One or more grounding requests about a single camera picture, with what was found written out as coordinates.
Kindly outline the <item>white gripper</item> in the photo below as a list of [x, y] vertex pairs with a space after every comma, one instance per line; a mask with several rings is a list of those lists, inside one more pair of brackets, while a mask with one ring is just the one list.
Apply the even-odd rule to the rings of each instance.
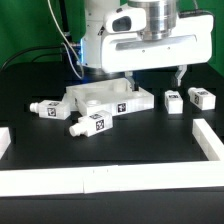
[[101, 66], [106, 73], [125, 72], [132, 91], [139, 91], [135, 70], [179, 66], [175, 74], [180, 86], [188, 64], [207, 62], [212, 56], [213, 16], [177, 19], [169, 37], [144, 40], [146, 12], [140, 8], [118, 8], [104, 16]]

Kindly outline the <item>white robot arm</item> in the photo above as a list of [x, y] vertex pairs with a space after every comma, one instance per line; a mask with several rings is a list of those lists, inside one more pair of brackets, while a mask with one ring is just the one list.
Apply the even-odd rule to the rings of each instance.
[[97, 73], [176, 67], [174, 84], [191, 64], [212, 56], [214, 15], [194, 8], [180, 11], [179, 0], [84, 0], [86, 32], [81, 62]]

